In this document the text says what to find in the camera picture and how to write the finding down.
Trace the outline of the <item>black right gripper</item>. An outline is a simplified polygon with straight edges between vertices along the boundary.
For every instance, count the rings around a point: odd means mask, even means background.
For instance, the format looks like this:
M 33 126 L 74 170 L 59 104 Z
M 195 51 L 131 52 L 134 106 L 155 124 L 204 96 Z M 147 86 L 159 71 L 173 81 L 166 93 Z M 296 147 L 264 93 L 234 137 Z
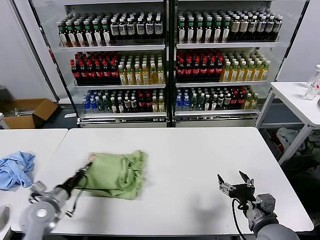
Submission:
M 242 184 L 231 185 L 223 180 L 223 178 L 217 174 L 219 189 L 228 194 L 231 199 L 238 199 L 240 202 L 254 202 L 256 200 L 254 193 L 254 179 L 250 178 L 246 173 L 239 170 L 239 174 L 244 181 Z

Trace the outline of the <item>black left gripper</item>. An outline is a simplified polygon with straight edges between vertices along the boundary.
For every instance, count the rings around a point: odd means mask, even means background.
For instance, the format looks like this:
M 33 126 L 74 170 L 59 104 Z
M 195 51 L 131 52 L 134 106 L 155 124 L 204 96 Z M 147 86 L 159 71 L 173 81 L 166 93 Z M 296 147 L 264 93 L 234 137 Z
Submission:
M 72 177 L 68 178 L 65 181 L 66 189 L 72 191 L 81 181 L 81 179 L 85 177 L 86 172 L 90 169 L 92 164 L 93 164 L 92 161 L 89 162 L 83 167 L 83 169 L 79 169 Z

